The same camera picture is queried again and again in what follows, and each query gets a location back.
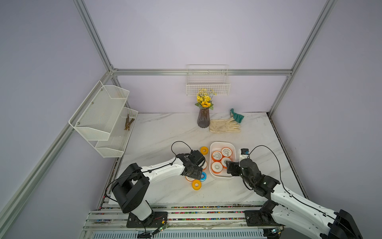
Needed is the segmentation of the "orange sealing tape roll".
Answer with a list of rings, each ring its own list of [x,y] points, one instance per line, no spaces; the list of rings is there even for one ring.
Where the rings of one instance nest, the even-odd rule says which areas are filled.
[[[207,167],[208,167],[208,162],[205,161],[204,164],[202,165],[203,171],[205,171],[207,169]]]
[[[195,179],[194,178],[191,178],[191,177],[188,177],[186,176],[186,180],[189,181],[189,182],[193,182]]]
[[[222,160],[221,160],[222,167],[226,169],[228,162],[231,162],[231,159],[229,157],[222,158]]]
[[[214,162],[221,162],[223,158],[223,155],[220,151],[216,150],[214,151],[212,154],[211,154],[211,159],[214,161]]]
[[[223,171],[223,166],[221,164],[221,162],[219,161],[215,161],[212,165],[211,165],[211,170],[214,174],[220,174],[222,171]]]
[[[223,157],[228,157],[230,158],[233,154],[232,150],[228,147],[225,147],[221,150],[221,154],[223,155]]]

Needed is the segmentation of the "yellow sealing tape roll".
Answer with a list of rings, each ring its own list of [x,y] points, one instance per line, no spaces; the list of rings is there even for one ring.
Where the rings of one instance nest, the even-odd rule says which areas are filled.
[[[194,181],[192,182],[192,188],[193,188],[194,190],[198,191],[198,190],[201,189],[201,187],[202,187],[202,182],[201,182],[201,181],[199,181],[199,180],[194,180]]]
[[[209,148],[206,146],[202,146],[200,148],[200,152],[202,153],[202,155],[207,155],[209,153]]]

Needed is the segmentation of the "blue sealing tape roll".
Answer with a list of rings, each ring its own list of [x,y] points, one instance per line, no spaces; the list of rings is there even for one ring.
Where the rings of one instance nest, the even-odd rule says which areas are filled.
[[[201,182],[204,182],[204,181],[206,181],[206,179],[207,179],[207,175],[206,175],[206,173],[205,173],[205,172],[202,172],[200,181],[201,181]]]

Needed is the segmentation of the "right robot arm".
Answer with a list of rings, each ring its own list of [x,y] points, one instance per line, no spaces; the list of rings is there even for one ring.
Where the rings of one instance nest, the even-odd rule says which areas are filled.
[[[227,172],[242,178],[244,185],[267,201],[259,218],[292,228],[311,239],[360,239],[361,232],[352,215],[325,208],[294,193],[282,182],[264,175],[251,159],[228,162]]]

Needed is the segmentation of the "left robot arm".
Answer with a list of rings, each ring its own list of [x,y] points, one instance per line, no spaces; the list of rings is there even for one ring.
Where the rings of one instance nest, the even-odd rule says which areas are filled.
[[[149,225],[157,217],[149,203],[144,200],[149,186],[177,176],[200,180],[205,162],[206,158],[200,151],[191,150],[152,166],[140,167],[133,163],[112,183],[111,191],[124,214],[132,214]]]

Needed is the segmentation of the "white storage box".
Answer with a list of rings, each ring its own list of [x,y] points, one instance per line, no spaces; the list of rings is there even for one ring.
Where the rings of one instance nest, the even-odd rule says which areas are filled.
[[[213,142],[210,145],[209,171],[213,177],[230,179],[233,176],[227,173],[227,162],[238,162],[235,146],[228,142]]]

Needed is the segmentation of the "cream cotton glove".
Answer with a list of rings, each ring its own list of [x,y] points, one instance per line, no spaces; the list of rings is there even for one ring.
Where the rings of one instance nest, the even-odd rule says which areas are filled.
[[[212,133],[239,133],[241,132],[241,126],[234,118],[212,119],[209,130]]]

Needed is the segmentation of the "purple glass vase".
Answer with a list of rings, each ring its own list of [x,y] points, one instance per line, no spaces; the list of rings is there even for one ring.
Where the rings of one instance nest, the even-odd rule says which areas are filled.
[[[210,126],[210,109],[203,108],[200,109],[197,124],[201,128],[207,128]]]

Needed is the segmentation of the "yellow artificial flowers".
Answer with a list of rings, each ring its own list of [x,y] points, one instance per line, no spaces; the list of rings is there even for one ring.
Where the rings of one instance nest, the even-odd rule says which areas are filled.
[[[213,89],[200,89],[197,93],[197,102],[195,105],[200,109],[211,109],[213,110],[213,97],[217,93]]]

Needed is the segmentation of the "brown sticks bundle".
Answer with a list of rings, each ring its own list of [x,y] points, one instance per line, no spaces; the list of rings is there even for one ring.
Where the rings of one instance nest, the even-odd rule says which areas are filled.
[[[135,118],[132,118],[130,115],[127,115],[126,121],[125,121],[125,130],[130,130],[130,126],[135,121]]]

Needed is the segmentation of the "lower white mesh shelf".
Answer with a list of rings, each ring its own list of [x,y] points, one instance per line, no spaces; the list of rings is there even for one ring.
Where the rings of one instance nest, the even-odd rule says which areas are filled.
[[[111,131],[111,135],[107,141],[98,141],[95,145],[95,150],[103,158],[117,158],[122,157],[125,153],[129,138],[131,136],[135,121],[130,126],[130,130],[125,130],[125,121],[127,115],[132,118],[137,118],[138,111],[123,107],[116,124]]]

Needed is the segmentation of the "white mesh shelf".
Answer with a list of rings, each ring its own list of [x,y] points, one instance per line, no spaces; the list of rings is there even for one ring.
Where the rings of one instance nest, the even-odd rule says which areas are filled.
[[[111,131],[111,135],[107,141],[98,141],[95,145],[95,150],[103,158],[117,158],[122,157],[125,153],[129,138],[131,136],[135,121],[130,126],[130,130],[125,130],[125,121],[127,115],[132,118],[137,118],[138,111],[123,107],[116,124]]]
[[[68,123],[87,141],[109,140],[128,95],[126,89],[98,81]]]

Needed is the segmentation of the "upper white mesh shelf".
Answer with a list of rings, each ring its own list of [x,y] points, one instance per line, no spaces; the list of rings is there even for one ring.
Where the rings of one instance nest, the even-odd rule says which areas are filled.
[[[68,123],[87,141],[109,140],[128,95],[126,89],[98,81]]]

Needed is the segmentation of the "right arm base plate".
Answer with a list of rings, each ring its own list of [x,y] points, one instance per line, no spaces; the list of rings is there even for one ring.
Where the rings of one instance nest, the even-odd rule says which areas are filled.
[[[259,226],[279,226],[272,217],[273,209],[279,204],[268,200],[263,204],[260,210],[244,211],[245,220],[248,227]]]

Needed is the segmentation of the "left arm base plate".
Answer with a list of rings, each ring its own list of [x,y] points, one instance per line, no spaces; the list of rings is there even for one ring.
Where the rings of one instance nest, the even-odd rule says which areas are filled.
[[[126,227],[131,228],[160,228],[168,221],[168,212],[152,212],[152,214],[141,221],[132,213],[129,214]]]

